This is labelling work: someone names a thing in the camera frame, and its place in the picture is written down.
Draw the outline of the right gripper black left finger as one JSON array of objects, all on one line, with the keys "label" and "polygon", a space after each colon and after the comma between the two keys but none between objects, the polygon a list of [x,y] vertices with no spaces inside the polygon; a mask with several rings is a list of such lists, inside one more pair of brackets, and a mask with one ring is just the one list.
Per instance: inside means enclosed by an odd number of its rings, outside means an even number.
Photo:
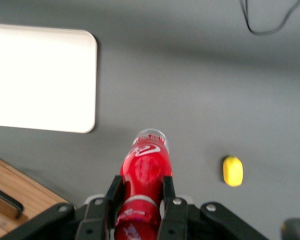
[{"label": "right gripper black left finger", "polygon": [[75,238],[77,240],[109,240],[123,198],[123,177],[116,175],[107,193],[92,198],[87,204]]}]

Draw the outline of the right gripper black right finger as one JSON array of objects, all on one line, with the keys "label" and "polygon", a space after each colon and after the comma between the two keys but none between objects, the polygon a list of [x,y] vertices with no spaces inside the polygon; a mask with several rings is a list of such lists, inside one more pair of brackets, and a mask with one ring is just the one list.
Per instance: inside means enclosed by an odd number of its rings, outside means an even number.
[{"label": "right gripper black right finger", "polygon": [[164,217],[160,223],[158,240],[188,239],[188,203],[175,193],[173,177],[163,177]]}]

